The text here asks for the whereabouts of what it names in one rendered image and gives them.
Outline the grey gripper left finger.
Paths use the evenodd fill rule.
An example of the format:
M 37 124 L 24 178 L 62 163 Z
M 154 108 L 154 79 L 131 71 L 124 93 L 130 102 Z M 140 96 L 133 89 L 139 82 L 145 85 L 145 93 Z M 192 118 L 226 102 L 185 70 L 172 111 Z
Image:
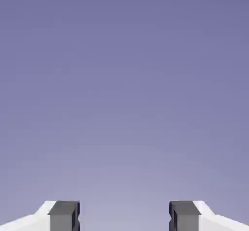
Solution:
M 0 231 L 80 231 L 80 202 L 46 200 L 34 213 L 0 225 Z

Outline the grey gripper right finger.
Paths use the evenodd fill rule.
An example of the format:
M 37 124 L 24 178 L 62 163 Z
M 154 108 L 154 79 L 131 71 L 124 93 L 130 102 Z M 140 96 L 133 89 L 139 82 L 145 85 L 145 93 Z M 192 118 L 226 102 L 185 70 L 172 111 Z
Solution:
M 249 231 L 249 225 L 215 214 L 203 200 L 169 202 L 169 231 Z

